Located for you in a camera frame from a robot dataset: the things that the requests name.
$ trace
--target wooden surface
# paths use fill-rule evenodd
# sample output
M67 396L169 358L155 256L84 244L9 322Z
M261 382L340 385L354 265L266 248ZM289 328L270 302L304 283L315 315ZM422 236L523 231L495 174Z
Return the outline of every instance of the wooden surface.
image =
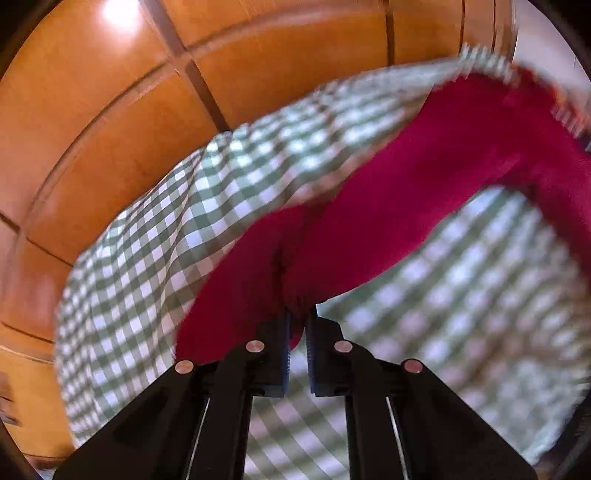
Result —
M221 30L320 6L380 7L382 0L163 0L185 46L203 41Z
M0 350L47 364L53 363L53 343L32 337L0 322Z
M109 0L66 0L31 34L0 84L0 211L21 223L43 180L82 129L165 60L137 25L105 18Z
M0 286L7 267L8 255L16 238L16 232L0 220Z
M72 441L53 365L0 349L0 372L8 376L20 424L6 425L17 446L29 455L67 456Z
M390 0L394 10L396 64L457 55L462 40L462 2Z
M86 143L31 225L30 238L74 263L124 206L215 133L196 95L177 75L168 78Z
M495 3L489 0L465 0L464 5L464 41L473 45L492 45L495 36Z
M54 308L117 213L226 125L332 79L455 55L462 40L508 52L511 0L59 3L0 82L0 368L10 361L39 413L13 432L20 446L53 456L63 440L43 426L61 414L36 407L61 410Z
M7 278L2 322L31 336L53 340L54 311L71 266L31 242L19 245Z
M196 62L228 124L236 128L321 83L386 66L384 25L380 12L342 14L238 38L196 55Z

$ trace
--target green and white checkered cloth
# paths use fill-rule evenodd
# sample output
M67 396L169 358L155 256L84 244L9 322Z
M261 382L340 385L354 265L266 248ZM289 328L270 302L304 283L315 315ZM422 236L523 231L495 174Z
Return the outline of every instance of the green and white checkered cloth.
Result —
M215 136L121 212L77 260L57 312L56 368L75 444L173 364L176 327L249 225L333 190L413 119L434 85L473 69L502 77L507 63L468 49L329 83ZM493 187L319 312L379 358L422 359L534 461L586 388L590 307L541 213ZM310 394L300 345L289 395L255 399L246 476L346 479L345 436L342 400Z

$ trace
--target red cloth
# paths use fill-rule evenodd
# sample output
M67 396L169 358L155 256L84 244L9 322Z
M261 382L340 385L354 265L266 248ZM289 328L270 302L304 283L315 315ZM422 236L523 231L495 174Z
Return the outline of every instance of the red cloth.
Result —
M518 187L591 267L589 156L551 114L552 94L479 74L432 92L418 117L334 200L266 215L207 279L178 330L176 357L220 359L259 322L355 288L415 250L491 184ZM301 338L294 325L292 346Z

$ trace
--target wooden cabinet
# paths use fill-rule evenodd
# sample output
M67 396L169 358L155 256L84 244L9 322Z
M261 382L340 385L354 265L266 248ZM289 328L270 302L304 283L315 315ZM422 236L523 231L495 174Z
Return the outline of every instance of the wooden cabinet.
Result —
M15 424L7 429L25 455L65 458L72 451L53 365L0 345L0 396Z

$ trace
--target silver pin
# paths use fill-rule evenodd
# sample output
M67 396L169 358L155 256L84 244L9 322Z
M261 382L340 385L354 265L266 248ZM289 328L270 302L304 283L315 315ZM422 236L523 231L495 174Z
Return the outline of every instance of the silver pin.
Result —
M567 127L567 130L570 132L571 135L574 135L574 129L575 127L577 127L578 124L579 119L575 115L573 115L573 119L570 121L570 124Z
M353 344L347 340L339 340L335 343L335 350L338 353L349 353L353 349Z
M479 55L480 55L479 48L478 47L474 48L472 50L472 53L470 54L470 63L471 63L472 68L474 68L474 65L476 65Z
M495 66L498 61L499 61L499 56L496 53L492 53L491 56L488 58L488 61L486 62L486 69L493 76L495 74Z
M460 52L460 58L462 60L464 60L468 54L470 53L470 45L468 45L468 43L464 42L462 44L462 51Z
M246 344L246 350L250 353L260 353L265 349L265 344L260 340L251 340Z
M503 72L503 82L504 83L511 83L513 80L513 71L509 65L505 65L505 69Z
M174 369L178 374L185 375L193 371L193 362L191 360L181 360L174 366Z
M556 113L554 114L554 117L556 118L556 120L560 121L560 118L562 117L563 112L564 112L564 105L560 104L560 106L558 107L558 110L556 110Z
M489 50L488 48L486 48L485 46L482 46L480 48L480 59L479 62L480 64L486 64L486 59L488 58L488 54L489 54Z
M496 64L496 77L498 79L502 79L504 77L504 71L505 71L505 59L504 58L499 58L498 63Z
M404 362L404 369L410 374L419 374L423 371L423 364L414 358Z
M563 127L566 127L566 124L569 123L570 119L571 119L571 114L570 114L569 110L566 109L566 111L562 115L562 118L560 119L560 123L562 124Z
M573 135L575 138L578 138L581 136L581 134L583 133L583 131L585 130L585 125L583 122L578 122L577 123L577 128L574 130Z

